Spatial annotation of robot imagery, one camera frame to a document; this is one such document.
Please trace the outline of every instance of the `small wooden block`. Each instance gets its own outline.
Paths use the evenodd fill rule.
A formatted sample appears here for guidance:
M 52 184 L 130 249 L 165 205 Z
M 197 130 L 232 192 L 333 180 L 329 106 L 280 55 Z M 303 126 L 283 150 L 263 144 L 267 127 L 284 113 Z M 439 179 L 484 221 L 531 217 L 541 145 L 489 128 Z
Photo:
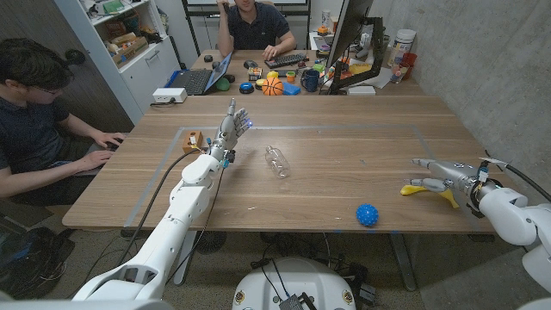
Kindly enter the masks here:
M 183 138 L 182 149 L 184 153 L 188 153 L 194 150 L 194 148 L 191 147 L 191 137 L 195 138 L 195 144 L 198 147 L 201 147 L 203 144 L 203 134 L 200 130 L 189 131 L 186 133 L 185 138 Z

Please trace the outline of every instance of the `red cup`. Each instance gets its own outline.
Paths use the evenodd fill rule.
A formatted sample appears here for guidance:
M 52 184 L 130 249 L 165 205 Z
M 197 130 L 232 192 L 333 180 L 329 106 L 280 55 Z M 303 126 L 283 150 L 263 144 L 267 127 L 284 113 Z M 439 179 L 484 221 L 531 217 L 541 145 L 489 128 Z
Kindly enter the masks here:
M 404 53 L 404 57 L 402 58 L 403 63 L 407 63 L 410 67 L 407 69 L 407 73 L 404 75 L 404 78 L 402 80 L 407 80 L 410 78 L 412 74 L 413 67 L 415 66 L 415 59 L 417 59 L 417 55 L 414 53 Z

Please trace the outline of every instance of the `black bag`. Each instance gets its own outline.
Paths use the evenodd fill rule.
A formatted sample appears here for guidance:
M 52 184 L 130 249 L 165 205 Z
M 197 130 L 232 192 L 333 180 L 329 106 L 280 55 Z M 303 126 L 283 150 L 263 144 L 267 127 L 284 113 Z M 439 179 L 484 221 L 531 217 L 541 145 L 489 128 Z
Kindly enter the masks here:
M 55 288 L 75 247 L 72 229 L 45 227 L 9 235 L 0 248 L 0 290 L 15 299 L 40 298 Z

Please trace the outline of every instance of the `blue spiky ball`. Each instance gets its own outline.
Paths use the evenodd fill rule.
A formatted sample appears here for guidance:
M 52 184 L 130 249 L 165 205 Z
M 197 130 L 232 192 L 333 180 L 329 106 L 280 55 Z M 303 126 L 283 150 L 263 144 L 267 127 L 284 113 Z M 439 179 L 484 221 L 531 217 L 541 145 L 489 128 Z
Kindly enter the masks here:
M 370 204 L 364 203 L 356 210 L 356 218 L 365 226 L 372 226 L 379 219 L 379 212 Z

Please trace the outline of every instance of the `glasses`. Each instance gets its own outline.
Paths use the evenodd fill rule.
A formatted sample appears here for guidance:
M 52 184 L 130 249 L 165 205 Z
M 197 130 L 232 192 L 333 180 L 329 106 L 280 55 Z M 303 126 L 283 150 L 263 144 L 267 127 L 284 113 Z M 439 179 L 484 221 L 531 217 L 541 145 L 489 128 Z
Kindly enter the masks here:
M 44 90 L 40 87 L 36 87 L 36 86 L 31 86 L 31 87 L 34 87 L 36 88 L 37 90 L 42 90 L 42 91 L 45 91 L 46 93 L 50 94 L 50 95 L 55 95 L 59 92 L 59 90 L 54 90 L 54 91 L 51 91 L 51 90 Z

